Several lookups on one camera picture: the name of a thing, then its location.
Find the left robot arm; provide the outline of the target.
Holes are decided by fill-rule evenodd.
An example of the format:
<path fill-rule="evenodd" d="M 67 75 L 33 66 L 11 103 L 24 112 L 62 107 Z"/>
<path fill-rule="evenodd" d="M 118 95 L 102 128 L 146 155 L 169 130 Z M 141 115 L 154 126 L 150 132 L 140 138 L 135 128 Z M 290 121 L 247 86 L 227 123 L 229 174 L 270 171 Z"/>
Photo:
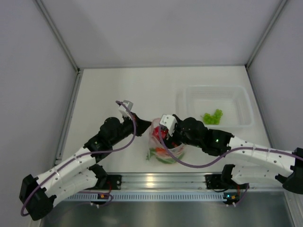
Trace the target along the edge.
<path fill-rule="evenodd" d="M 98 133 L 70 158 L 36 177 L 23 178 L 19 193 L 21 216 L 40 220 L 67 197 L 89 188 L 104 188 L 107 173 L 98 163 L 110 153 L 126 149 L 151 124 L 135 113 L 123 116 L 122 122 L 116 117 L 107 118 Z"/>

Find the fake watermelon slice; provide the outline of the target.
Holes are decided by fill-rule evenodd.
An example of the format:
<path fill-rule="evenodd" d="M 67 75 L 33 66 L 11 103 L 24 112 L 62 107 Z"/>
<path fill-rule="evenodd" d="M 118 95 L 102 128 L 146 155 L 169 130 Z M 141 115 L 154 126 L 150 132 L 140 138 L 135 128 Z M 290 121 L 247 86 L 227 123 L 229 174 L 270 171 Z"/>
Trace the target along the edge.
<path fill-rule="evenodd" d="M 179 156 L 176 156 L 177 159 L 181 160 L 184 157 L 184 153 L 180 154 Z M 171 156 L 169 155 L 156 155 L 156 159 L 164 164 L 174 164 L 177 161 L 174 160 Z"/>

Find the white perforated plastic basket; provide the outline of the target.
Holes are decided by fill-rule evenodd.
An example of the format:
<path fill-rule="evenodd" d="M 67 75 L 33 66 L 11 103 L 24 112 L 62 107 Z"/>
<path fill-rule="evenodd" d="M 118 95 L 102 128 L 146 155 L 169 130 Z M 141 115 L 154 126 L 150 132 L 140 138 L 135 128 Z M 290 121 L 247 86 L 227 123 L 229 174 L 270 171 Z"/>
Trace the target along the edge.
<path fill-rule="evenodd" d="M 242 86 L 191 85 L 176 93 L 175 114 L 181 119 L 202 120 L 204 114 L 213 115 L 217 110 L 223 113 L 219 124 L 207 127 L 228 131 L 254 124 L 250 98 Z"/>

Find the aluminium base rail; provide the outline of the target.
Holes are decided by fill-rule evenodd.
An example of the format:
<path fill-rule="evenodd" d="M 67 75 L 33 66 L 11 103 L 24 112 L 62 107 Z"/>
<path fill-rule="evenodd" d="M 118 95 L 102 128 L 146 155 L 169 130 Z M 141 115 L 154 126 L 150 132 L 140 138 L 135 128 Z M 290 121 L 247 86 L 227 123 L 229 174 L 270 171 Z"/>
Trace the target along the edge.
<path fill-rule="evenodd" d="M 197 191 L 206 190 L 208 179 L 219 173 L 118 173 L 116 191 Z"/>

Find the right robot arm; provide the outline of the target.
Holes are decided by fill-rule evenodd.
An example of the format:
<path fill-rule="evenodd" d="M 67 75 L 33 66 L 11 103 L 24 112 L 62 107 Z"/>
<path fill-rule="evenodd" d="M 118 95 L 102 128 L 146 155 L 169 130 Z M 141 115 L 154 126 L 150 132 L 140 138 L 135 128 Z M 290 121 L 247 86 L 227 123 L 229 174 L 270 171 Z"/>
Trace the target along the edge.
<path fill-rule="evenodd" d="M 289 192 L 303 193 L 302 148 L 293 151 L 267 148 L 226 131 L 208 129 L 193 117 L 181 120 L 175 114 L 162 116 L 159 138 L 164 147 L 168 144 L 189 145 L 215 157 L 214 161 L 204 165 L 180 161 L 190 168 L 206 168 L 225 157 L 250 163 L 250 166 L 227 164 L 223 167 L 221 182 L 227 188 L 235 184 L 280 184 Z"/>

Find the orange fake carrot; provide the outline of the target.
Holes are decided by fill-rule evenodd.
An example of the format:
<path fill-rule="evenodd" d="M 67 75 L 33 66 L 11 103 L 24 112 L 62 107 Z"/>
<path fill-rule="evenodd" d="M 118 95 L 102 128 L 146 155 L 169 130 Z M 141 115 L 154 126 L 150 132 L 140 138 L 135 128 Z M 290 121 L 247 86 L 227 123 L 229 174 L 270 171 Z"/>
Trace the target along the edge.
<path fill-rule="evenodd" d="M 170 157 L 170 155 L 164 148 L 155 147 L 155 148 L 150 148 L 149 151 L 150 151 L 150 156 L 156 156 L 160 158 Z"/>

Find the green fake grapes bunch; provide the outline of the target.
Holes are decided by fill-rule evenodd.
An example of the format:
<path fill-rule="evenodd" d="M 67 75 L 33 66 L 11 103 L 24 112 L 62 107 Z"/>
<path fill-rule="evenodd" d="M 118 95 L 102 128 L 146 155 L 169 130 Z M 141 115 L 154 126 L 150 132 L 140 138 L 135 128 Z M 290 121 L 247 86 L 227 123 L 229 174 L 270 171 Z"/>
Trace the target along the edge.
<path fill-rule="evenodd" d="M 205 113 L 204 115 L 201 115 L 201 118 L 207 125 L 219 125 L 222 116 L 222 110 L 216 109 L 213 114 Z"/>

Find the aluminium frame post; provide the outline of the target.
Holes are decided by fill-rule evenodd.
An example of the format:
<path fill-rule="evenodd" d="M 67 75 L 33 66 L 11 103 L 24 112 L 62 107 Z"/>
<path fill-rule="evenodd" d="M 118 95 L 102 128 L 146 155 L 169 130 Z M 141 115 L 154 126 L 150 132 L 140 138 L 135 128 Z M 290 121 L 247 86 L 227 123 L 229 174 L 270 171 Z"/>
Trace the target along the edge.
<path fill-rule="evenodd" d="M 248 70 L 252 63 L 254 62 L 255 58 L 257 57 L 258 53 L 260 52 L 263 44 L 267 40 L 269 34 L 271 33 L 272 29 L 274 28 L 275 24 L 279 20 L 282 12 L 284 11 L 286 5 L 289 3 L 289 0 L 280 0 L 278 2 L 277 7 L 275 8 L 273 14 L 269 18 L 264 30 L 262 31 L 256 45 L 254 46 L 247 63 L 245 64 L 245 69 Z"/>
<path fill-rule="evenodd" d="M 71 54 L 70 49 L 68 48 L 62 34 L 60 33 L 59 29 L 57 28 L 53 18 L 51 17 L 48 9 L 46 8 L 44 2 L 42 0 L 33 0 L 35 5 L 37 6 L 37 9 L 41 13 L 42 17 L 46 21 L 48 27 L 50 28 L 51 32 L 53 33 L 57 43 L 60 45 L 61 49 L 63 50 L 65 56 L 67 57 L 69 63 L 71 64 L 72 68 L 75 72 L 79 72 L 80 68 L 77 65 L 74 57 Z"/>

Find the red fake food piece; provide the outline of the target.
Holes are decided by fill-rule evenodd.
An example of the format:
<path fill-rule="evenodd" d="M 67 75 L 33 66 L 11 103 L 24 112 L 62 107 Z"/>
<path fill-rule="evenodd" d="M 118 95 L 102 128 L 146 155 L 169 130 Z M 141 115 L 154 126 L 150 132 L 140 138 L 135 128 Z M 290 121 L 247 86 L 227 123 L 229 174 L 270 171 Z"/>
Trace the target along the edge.
<path fill-rule="evenodd" d="M 160 141 L 160 137 L 164 140 L 168 134 L 168 130 L 165 128 L 159 128 L 159 126 L 155 127 L 153 129 L 152 135 Z"/>

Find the aluminium frame post right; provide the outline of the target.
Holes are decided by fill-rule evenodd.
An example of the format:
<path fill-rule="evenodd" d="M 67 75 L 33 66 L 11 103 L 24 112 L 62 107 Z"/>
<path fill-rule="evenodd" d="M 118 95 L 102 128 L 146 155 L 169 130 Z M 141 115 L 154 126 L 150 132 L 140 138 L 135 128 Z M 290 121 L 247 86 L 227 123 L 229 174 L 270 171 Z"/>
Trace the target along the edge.
<path fill-rule="evenodd" d="M 263 44 L 267 40 L 269 34 L 271 33 L 272 29 L 274 28 L 275 24 L 279 20 L 282 12 L 284 11 L 286 5 L 289 3 L 289 0 L 280 0 L 278 2 L 277 7 L 275 8 L 273 14 L 269 18 L 264 30 L 262 31 L 256 45 L 254 46 L 247 63 L 245 64 L 245 69 L 248 70 L 252 63 L 254 62 L 255 58 L 257 57 L 258 53 L 260 52 Z"/>

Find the aluminium frame post left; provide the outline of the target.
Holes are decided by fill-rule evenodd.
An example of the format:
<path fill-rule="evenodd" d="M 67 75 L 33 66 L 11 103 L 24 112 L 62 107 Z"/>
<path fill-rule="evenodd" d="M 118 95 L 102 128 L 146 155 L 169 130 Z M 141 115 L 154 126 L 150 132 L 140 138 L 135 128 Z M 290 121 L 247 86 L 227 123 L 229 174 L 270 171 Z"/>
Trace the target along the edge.
<path fill-rule="evenodd" d="M 74 57 L 71 54 L 70 49 L 68 48 L 62 34 L 60 33 L 59 29 L 57 28 L 53 18 L 51 17 L 48 9 L 46 8 L 44 2 L 42 0 L 33 0 L 35 5 L 37 6 L 37 9 L 41 13 L 42 17 L 46 21 L 48 27 L 50 28 L 51 32 L 53 33 L 57 43 L 60 45 L 61 49 L 63 50 L 65 56 L 67 57 L 69 63 L 71 64 L 72 68 L 75 72 L 79 72 L 80 68 L 77 65 Z"/>

